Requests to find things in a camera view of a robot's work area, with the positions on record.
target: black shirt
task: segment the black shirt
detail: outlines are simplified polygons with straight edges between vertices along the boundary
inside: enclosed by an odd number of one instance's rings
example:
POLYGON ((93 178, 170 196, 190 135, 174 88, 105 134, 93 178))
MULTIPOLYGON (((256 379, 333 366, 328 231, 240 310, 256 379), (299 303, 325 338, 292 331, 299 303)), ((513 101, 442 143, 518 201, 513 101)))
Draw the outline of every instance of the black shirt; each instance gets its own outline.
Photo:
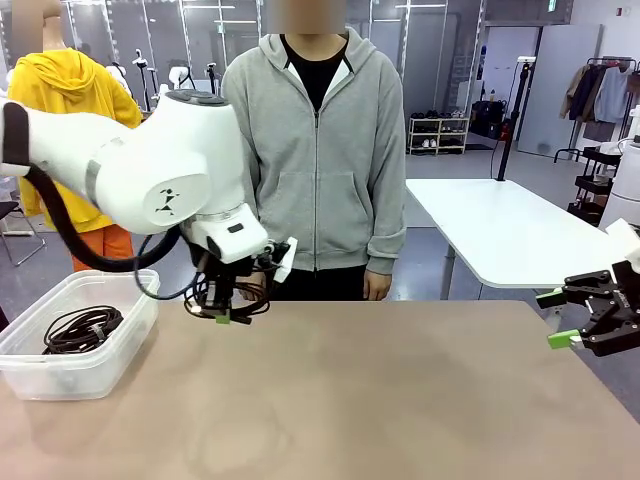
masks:
POLYGON ((280 35, 284 49, 287 52, 289 61, 293 63, 296 68, 304 88, 307 90, 307 95, 313 104, 313 108, 317 112, 322 106, 322 100, 327 94, 331 80, 338 71, 340 62, 344 58, 344 52, 347 50, 347 43, 344 47, 336 53, 333 57, 327 60, 307 60, 298 55, 293 48, 287 43, 284 35, 280 35))

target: shoe rack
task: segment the shoe rack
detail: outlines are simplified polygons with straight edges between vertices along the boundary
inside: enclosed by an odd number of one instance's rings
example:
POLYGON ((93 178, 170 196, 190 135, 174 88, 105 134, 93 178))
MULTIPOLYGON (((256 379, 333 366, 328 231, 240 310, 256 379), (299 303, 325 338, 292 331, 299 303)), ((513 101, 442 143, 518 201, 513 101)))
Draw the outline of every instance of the shoe rack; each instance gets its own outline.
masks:
POLYGON ((452 150, 464 153, 469 131, 468 118, 410 118, 407 153, 409 155, 434 153, 452 150), (426 141, 435 141, 434 146, 424 146, 426 141), (451 145, 449 141, 457 140, 461 145, 451 145))

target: brown tabletop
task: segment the brown tabletop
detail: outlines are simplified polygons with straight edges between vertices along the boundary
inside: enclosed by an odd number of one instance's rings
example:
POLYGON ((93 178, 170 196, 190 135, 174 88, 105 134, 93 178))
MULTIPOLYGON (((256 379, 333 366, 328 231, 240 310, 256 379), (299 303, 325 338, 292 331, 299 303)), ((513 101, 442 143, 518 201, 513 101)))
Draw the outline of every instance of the brown tabletop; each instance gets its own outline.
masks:
POLYGON ((16 400, 0 478, 637 479, 640 428, 524 303, 162 305, 104 400, 16 400))

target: zip-up hoodie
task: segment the zip-up hoodie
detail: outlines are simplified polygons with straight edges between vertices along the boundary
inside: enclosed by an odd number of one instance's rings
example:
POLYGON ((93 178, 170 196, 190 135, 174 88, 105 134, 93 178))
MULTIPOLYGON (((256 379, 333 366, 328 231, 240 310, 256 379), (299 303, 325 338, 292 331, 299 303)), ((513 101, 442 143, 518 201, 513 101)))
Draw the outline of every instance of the zip-up hoodie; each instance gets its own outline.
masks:
POLYGON ((317 114, 279 35, 233 61, 223 95, 246 140, 247 203, 271 238, 298 239, 294 268, 390 274, 406 231, 402 86, 384 54, 347 35, 317 114))
MULTIPOLYGON (((100 64, 73 49, 32 53, 18 60, 8 97, 49 113, 97 113, 129 128, 140 124, 140 109, 100 64)), ((76 231, 83 233, 113 222, 89 202, 56 183, 76 231)), ((29 216, 43 212, 33 186, 20 179, 20 196, 29 216)), ((53 227, 45 211, 47 225, 53 227)))

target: clothing rack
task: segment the clothing rack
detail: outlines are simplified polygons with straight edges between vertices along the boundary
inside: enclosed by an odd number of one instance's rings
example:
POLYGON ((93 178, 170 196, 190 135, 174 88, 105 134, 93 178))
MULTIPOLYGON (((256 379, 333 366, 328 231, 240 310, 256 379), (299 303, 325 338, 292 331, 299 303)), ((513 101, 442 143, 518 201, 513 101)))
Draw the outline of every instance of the clothing rack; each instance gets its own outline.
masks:
MULTIPOLYGON (((635 58, 631 58, 631 57, 591 57, 589 60, 587 60, 587 65, 597 65, 596 62, 601 62, 600 65, 605 65, 610 62, 617 62, 617 64, 614 63, 613 65, 611 65, 611 67, 620 66, 621 63, 628 63, 629 68, 631 68, 631 64, 633 63, 632 71, 633 72, 640 71, 638 67, 638 61, 635 58)), ((620 128, 620 134, 618 135, 618 140, 622 140, 623 138, 625 138, 625 130, 629 125, 629 114, 631 113, 631 109, 633 108, 633 99, 634 99, 634 95, 629 94, 629 99, 627 100, 627 107, 625 109, 624 119, 622 121, 622 126, 620 128)), ((577 154, 575 159, 576 162, 580 159, 582 150, 574 147, 575 142, 578 140, 577 136, 580 133, 580 128, 578 128, 578 125, 582 127, 582 120, 576 119, 573 121, 573 129, 571 130, 571 137, 569 138, 569 147, 561 148, 560 150, 558 150, 553 159, 553 163, 558 163, 558 155, 560 155, 563 152, 570 153, 572 155, 577 154)))

